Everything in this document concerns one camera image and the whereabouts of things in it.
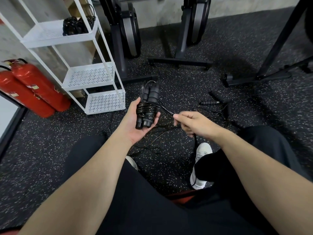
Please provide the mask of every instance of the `shoe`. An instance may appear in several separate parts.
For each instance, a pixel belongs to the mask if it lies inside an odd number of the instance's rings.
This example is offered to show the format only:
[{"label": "shoe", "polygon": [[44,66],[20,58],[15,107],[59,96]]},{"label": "shoe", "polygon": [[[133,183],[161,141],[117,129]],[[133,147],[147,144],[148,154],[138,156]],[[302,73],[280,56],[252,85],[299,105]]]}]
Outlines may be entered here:
[{"label": "shoe", "polygon": [[127,161],[129,161],[129,163],[131,164],[131,166],[133,168],[135,168],[136,170],[138,170],[138,166],[136,164],[136,162],[130,157],[130,156],[126,156]]},{"label": "shoe", "polygon": [[[202,158],[204,155],[213,153],[211,146],[207,142],[201,143],[197,148],[196,153],[196,163]],[[195,167],[193,167],[193,172],[190,176],[190,184],[194,189],[203,189],[205,187],[206,181],[199,180],[196,177]]]}]

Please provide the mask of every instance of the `speckled rubber floor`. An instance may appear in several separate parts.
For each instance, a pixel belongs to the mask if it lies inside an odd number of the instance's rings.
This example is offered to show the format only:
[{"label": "speckled rubber floor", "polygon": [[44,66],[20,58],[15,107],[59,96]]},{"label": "speckled rubber floor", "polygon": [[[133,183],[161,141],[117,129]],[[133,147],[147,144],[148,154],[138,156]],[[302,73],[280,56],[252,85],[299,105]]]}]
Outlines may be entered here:
[{"label": "speckled rubber floor", "polygon": [[[142,54],[129,61],[130,75],[159,69],[161,100],[174,112],[191,110],[199,100],[210,99],[210,90],[216,91],[233,101],[233,120],[247,126],[270,125],[285,135],[303,167],[313,175],[313,76],[295,69],[290,79],[253,86],[225,88],[221,82],[225,72],[240,75],[257,71],[291,11],[287,8],[209,19],[201,42],[189,47],[186,54],[190,59],[214,60],[217,64],[208,71],[192,66],[149,66],[148,56],[174,55],[179,24],[142,29]],[[313,45],[301,21],[270,71],[312,54]],[[127,105],[138,97],[140,85],[125,86]],[[78,139],[101,131],[111,134],[124,114],[116,111],[87,117],[74,103],[48,119],[28,113],[0,165],[0,228],[23,224],[60,186],[64,160]],[[163,113],[160,124],[170,123],[171,117]],[[159,134],[150,134],[142,145]],[[153,146],[160,147],[162,153],[146,150],[134,158],[143,176],[163,195],[189,189],[194,141],[179,129],[163,134]]]}]

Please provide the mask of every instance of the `fire extinguisher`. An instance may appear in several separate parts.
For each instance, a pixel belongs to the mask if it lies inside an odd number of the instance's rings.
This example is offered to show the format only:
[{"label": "fire extinguisher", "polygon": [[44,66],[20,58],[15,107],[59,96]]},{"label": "fire extinguisher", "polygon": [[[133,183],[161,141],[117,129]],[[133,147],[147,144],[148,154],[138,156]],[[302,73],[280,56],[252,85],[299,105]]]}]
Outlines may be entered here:
[{"label": "fire extinguisher", "polygon": [[41,73],[34,65],[24,59],[7,60],[10,62],[13,75],[57,111],[67,110],[71,102]]},{"label": "fire extinguisher", "polygon": [[12,96],[15,100],[25,105],[40,117],[47,118],[55,110],[40,97],[36,96],[29,88],[17,80],[9,68],[0,66],[8,71],[0,72],[0,90]]}]

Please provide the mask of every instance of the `black pants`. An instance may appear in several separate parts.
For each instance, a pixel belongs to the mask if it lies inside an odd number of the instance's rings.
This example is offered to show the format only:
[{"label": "black pants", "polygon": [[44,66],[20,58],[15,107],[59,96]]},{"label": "black pants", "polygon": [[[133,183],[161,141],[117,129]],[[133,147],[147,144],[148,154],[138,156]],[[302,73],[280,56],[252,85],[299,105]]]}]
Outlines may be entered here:
[{"label": "black pants", "polygon": [[[268,126],[238,134],[265,154],[309,178],[286,139]],[[79,140],[65,162],[64,181],[104,144],[102,136]],[[195,165],[197,178],[214,182],[179,207],[160,195],[125,160],[112,203],[97,234],[269,234],[275,230],[245,192],[222,150],[203,156]]]}]

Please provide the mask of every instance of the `white shelf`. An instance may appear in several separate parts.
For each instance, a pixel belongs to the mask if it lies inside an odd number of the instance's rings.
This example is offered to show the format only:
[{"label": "white shelf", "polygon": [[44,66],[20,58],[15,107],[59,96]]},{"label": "white shelf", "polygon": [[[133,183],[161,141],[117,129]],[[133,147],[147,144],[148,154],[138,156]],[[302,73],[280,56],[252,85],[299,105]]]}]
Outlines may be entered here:
[{"label": "white shelf", "polygon": [[79,90],[97,86],[112,85],[114,80],[114,63],[107,62],[111,76],[107,73],[103,63],[72,67],[67,71],[63,81],[64,90]]},{"label": "white shelf", "polygon": [[118,90],[123,99],[120,101],[115,90],[89,94],[87,98],[85,113],[98,114],[114,110],[124,110],[125,106],[125,90]]},{"label": "white shelf", "polygon": [[35,48],[93,40],[98,25],[96,19],[91,33],[63,36],[63,20],[40,22],[23,37],[21,43],[26,48]]}]

